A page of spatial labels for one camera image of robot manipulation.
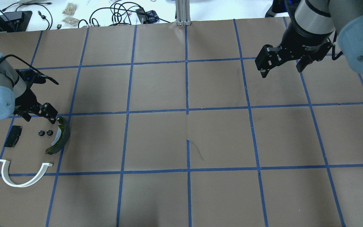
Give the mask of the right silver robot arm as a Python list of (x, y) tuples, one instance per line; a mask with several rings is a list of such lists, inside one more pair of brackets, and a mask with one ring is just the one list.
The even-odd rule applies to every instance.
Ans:
[(333, 60), (343, 55), (353, 71), (363, 74), (363, 0), (274, 0), (268, 16), (285, 12), (291, 22), (281, 43), (264, 45), (255, 59), (263, 78), (295, 60), (301, 73), (330, 51)]

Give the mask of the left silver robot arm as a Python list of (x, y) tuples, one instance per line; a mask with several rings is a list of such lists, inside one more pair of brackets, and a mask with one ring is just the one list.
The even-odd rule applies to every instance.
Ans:
[(15, 55), (3, 56), (0, 52), (0, 120), (18, 115), (29, 122), (32, 115), (37, 115), (55, 124), (57, 110), (48, 102), (39, 103), (31, 86), (44, 84), (47, 80), (54, 84), (58, 82), (33, 66), (24, 71), (14, 69), (7, 61), (9, 57), (17, 58)]

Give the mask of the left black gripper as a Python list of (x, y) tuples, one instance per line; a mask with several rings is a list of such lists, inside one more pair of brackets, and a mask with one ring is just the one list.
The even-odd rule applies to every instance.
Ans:
[(19, 115), (26, 122), (30, 122), (32, 119), (30, 114), (46, 118), (51, 124), (55, 124), (58, 111), (49, 102), (39, 103), (32, 90), (25, 90), (22, 95), (15, 99), (13, 115)]

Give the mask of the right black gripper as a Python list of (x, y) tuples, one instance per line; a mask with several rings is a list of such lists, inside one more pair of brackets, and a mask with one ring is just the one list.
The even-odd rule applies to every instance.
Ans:
[(261, 77), (266, 78), (269, 71), (287, 61), (298, 60), (298, 73), (314, 61), (321, 61), (333, 48), (327, 34), (313, 34), (301, 28), (297, 22), (290, 22), (285, 30), (281, 43), (274, 47), (264, 45), (255, 59), (257, 70)]

